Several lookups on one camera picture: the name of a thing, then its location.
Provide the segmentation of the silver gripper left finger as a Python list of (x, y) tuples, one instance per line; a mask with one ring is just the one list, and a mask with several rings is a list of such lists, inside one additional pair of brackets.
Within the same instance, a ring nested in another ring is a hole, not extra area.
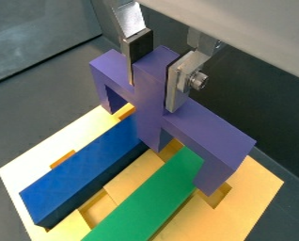
[(127, 58), (129, 81), (134, 81), (134, 63), (154, 50), (154, 31), (146, 26), (139, 2), (109, 0), (119, 33), (121, 50)]

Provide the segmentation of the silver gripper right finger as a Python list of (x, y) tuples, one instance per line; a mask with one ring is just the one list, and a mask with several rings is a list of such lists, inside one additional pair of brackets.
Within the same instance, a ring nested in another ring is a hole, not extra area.
[(190, 90), (201, 91), (209, 80), (202, 72), (203, 64), (223, 49), (225, 43), (214, 37), (189, 28), (187, 44), (193, 47), (169, 66), (166, 82), (166, 109), (174, 113), (185, 104)]

